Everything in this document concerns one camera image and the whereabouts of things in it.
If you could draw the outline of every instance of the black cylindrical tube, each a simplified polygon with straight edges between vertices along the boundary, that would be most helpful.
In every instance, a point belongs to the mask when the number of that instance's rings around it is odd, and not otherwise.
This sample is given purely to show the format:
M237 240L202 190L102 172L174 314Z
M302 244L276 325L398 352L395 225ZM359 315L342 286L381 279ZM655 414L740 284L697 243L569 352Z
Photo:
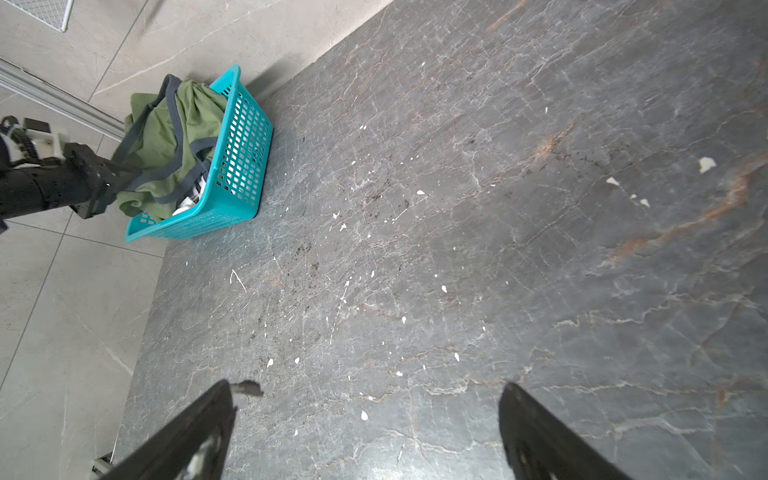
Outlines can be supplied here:
M13 218L91 199L88 179L71 162L0 171L0 218Z

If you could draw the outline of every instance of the white wire rack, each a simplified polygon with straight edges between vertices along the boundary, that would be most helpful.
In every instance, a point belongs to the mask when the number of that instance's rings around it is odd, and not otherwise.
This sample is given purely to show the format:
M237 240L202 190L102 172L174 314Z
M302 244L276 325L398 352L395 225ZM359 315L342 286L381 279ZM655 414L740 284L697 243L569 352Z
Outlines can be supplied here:
M6 0L39 21L59 31L67 31L74 0Z

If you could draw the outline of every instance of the dark gray stone surface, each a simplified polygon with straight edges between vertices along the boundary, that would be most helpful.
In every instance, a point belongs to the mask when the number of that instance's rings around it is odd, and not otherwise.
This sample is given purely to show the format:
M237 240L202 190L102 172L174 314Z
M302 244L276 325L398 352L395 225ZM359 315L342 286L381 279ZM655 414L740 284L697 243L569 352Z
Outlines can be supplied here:
M765 478L767 32L395 0L266 103L258 217L170 244L118 457L252 378L228 478L511 478L513 380L637 479Z

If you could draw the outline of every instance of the rust-colored streak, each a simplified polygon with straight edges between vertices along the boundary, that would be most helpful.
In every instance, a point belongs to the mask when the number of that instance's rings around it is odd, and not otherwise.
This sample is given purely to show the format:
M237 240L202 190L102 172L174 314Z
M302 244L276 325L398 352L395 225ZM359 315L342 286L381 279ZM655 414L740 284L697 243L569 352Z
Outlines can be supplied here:
M716 220L734 208L741 207L746 203L746 197L749 193L750 175L765 164L768 164L768 152L764 151L745 162L744 165L739 168L730 180L728 193L726 193L725 197L718 205L705 211L696 220L679 223L668 230L661 231L655 238L636 238L623 243L614 250L608 258L608 261L616 266L621 261L626 260L629 256L634 255L635 252L641 248L661 245L681 233L692 230L704 223Z
M507 20L509 20L509 17L513 16L513 15L515 14L515 12L516 12L517 10L519 10L520 8L523 8L523 7L525 7L525 4L526 4L526 3L528 3L528 0L520 0L520 3L518 3L516 7L514 7L514 8L513 8L512 10L510 10L509 12L505 13L505 14L504 14L504 16L502 16L502 17L501 17L499 20L497 20L496 22L494 22L494 24L493 24L493 25L491 25L490 27L488 27L488 31L494 31L496 28L498 28L498 26L499 26L499 25L501 25L502 23L504 23L504 22L506 22Z

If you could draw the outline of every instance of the green fabric bag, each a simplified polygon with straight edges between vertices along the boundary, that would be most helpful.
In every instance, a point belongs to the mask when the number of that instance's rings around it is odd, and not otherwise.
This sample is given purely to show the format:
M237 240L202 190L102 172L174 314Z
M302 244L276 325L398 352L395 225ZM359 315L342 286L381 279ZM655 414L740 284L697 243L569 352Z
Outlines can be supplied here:
M142 173L118 194L120 210L129 217L147 212L155 221L169 218L208 172L226 109L227 97L173 75L157 96L131 95L125 138L112 161Z

